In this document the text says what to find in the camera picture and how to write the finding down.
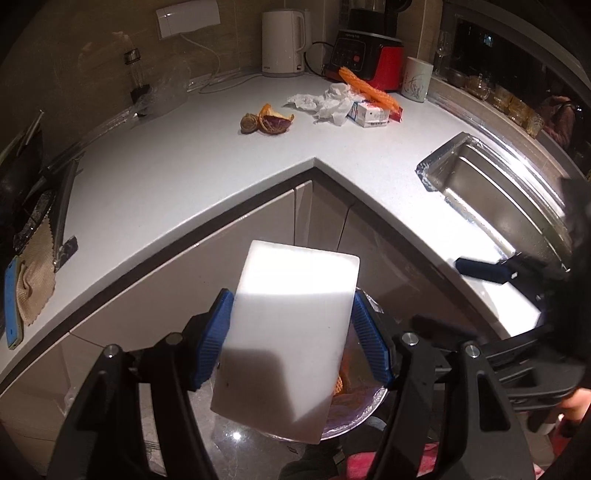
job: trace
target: beige towel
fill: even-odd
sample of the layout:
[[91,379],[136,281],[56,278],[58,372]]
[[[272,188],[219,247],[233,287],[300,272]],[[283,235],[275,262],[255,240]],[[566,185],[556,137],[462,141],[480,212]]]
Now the beige towel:
[[56,287],[53,265],[53,235],[47,217],[35,231],[21,254],[17,282],[17,306],[25,325],[41,313]]

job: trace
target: glass jar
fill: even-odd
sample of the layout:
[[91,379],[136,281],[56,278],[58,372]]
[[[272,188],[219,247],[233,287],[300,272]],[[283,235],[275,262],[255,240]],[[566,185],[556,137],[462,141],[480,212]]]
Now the glass jar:
[[492,97],[492,105],[498,111],[507,113],[512,98],[513,94],[509,90],[504,89],[501,85],[497,85]]
[[521,127],[527,119],[529,107],[516,96],[509,103],[507,116]]
[[480,74],[478,77],[472,75],[466,82],[466,90],[480,100],[486,100],[491,94],[488,82]]
[[525,121],[525,131],[529,136],[535,138],[540,133],[540,130],[544,128],[544,119],[540,117],[533,110],[530,112],[527,120]]

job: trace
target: dried fruit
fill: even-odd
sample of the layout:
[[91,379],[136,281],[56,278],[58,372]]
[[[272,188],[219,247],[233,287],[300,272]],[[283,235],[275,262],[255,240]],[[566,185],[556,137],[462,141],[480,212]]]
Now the dried fruit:
[[251,134],[258,130],[258,118],[252,113],[247,113],[240,120],[240,131],[243,134]]
[[274,111],[271,105],[266,103],[258,115],[259,127],[269,135],[282,134],[287,131],[294,118],[294,115],[289,117],[281,115]]

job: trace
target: wine glass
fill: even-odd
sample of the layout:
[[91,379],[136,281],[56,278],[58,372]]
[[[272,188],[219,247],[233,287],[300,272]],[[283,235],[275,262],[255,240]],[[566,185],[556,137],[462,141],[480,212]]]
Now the wine glass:
[[437,59],[437,68],[435,69],[435,75],[441,76],[441,64],[443,63],[443,59],[448,55],[452,54],[453,49],[453,41],[452,41],[452,34],[441,30],[439,32],[439,38],[437,39],[437,55],[439,58]]

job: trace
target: beige cabinet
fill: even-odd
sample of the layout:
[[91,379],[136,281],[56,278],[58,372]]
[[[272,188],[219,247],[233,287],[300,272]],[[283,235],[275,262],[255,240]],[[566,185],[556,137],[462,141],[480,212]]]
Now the beige cabinet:
[[307,181],[295,189],[295,244],[336,251],[354,198],[336,186]]
[[0,421],[17,448],[45,474],[61,425],[68,390],[78,389],[102,348],[67,334],[0,397]]
[[117,295],[72,333],[124,350],[152,346],[209,310],[221,288],[236,291],[253,240],[293,245],[295,193],[290,190],[226,225]]
[[440,274],[425,264],[412,249],[397,248],[368,222],[364,207],[353,206],[340,239],[339,252],[360,259],[358,287],[373,297],[390,315],[403,321],[416,314],[444,320],[454,325],[472,325],[466,315],[435,285]]

